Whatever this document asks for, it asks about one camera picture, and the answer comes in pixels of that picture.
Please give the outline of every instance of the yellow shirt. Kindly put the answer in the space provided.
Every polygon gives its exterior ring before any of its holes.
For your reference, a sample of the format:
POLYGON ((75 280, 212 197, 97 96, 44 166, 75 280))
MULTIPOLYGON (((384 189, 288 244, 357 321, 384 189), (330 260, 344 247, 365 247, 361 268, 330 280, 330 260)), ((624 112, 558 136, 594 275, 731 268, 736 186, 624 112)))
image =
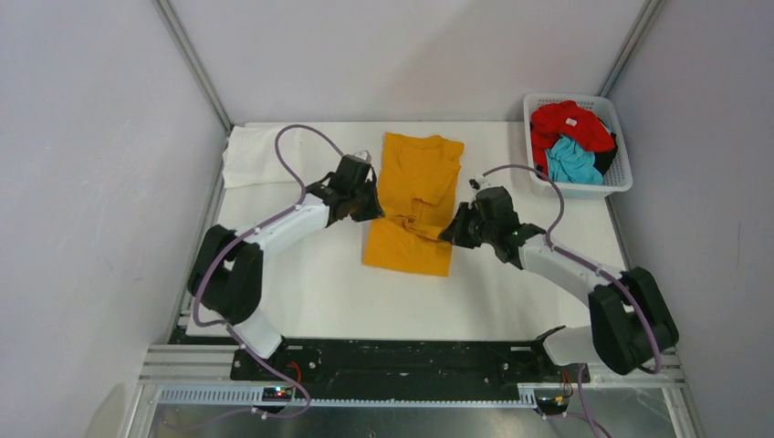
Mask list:
POLYGON ((384 134, 379 202, 385 217, 371 223, 363 263, 448 276, 452 246, 438 235, 452 222, 459 158, 465 145, 435 135, 384 134))

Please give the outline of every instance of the blue clothing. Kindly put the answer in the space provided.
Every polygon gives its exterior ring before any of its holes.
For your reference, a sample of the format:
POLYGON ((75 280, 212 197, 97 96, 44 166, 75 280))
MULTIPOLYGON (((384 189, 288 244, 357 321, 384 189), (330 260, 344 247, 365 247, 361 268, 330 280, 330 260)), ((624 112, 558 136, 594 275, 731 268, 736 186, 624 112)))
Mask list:
POLYGON ((594 152, 586 152, 575 140, 561 136, 551 149, 546 149, 549 177, 557 183, 602 185, 604 178, 594 168, 594 152))

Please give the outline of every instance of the white table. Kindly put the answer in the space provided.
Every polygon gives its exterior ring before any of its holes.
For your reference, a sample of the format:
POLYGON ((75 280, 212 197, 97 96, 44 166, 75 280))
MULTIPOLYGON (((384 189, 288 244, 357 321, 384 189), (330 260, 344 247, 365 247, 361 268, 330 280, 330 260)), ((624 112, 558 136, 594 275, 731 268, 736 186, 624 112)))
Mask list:
MULTIPOLYGON (((384 132, 415 137, 439 134, 465 144, 456 190, 471 198, 469 178, 500 164, 526 163, 524 123, 338 122, 310 123, 346 152, 367 149, 381 168, 384 132)), ((314 134, 303 134, 306 161, 291 162, 316 178, 336 168, 338 155, 314 134)), ((283 143, 284 148, 296 145, 283 143)), ((537 197, 524 171, 490 177, 513 197, 522 222, 549 226, 556 197, 537 197)), ((225 192, 217 222, 227 228, 251 224, 298 199, 294 183, 253 185, 225 192)), ((455 248, 448 278, 410 275, 364 266, 367 224, 339 222, 266 260, 261 308, 289 337, 344 339, 533 339, 557 327, 589 324, 577 299, 539 276, 501 264, 489 247, 455 248)), ((603 200, 568 200, 555 236, 612 266, 623 266, 612 219, 603 200)), ((202 307, 202 319, 216 315, 202 307)), ((189 336, 227 336, 222 327, 189 324, 189 336)))

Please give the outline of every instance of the laundry basket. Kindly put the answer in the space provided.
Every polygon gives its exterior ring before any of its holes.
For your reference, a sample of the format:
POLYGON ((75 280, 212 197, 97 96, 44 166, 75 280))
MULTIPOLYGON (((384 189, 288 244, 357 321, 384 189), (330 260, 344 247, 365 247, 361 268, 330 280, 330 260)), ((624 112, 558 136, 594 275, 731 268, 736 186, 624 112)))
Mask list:
MULTIPOLYGON (((524 98, 524 121, 527 127, 527 161, 529 167, 535 167, 532 157, 532 138, 529 135, 529 121, 532 113, 549 103, 559 103, 565 100, 575 100, 579 107, 592 111, 608 128, 616 134, 618 153, 612 161, 610 170, 604 174, 604 185, 574 184, 557 182, 561 193, 568 198, 604 198, 615 192, 626 192, 632 188, 632 168, 629 167, 629 155, 626 153, 626 143, 623 141, 621 124, 615 107, 606 98, 584 96, 582 94, 532 93, 524 98)), ((534 194, 553 194, 553 188, 548 182, 541 180, 535 173, 529 174, 529 188, 534 194)))

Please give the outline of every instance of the white cloth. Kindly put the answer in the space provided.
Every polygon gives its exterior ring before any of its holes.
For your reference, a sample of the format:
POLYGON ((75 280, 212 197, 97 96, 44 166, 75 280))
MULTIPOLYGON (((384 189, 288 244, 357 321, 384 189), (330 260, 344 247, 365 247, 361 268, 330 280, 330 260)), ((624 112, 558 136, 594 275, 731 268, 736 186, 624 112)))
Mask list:
MULTIPOLYGON (((228 138, 228 147, 223 152, 223 179, 226 189, 295 181, 279 163, 274 151, 274 139, 284 126, 285 123, 234 127, 228 138)), ((290 130, 282 136, 282 158, 303 178, 300 138, 300 130, 290 130)))

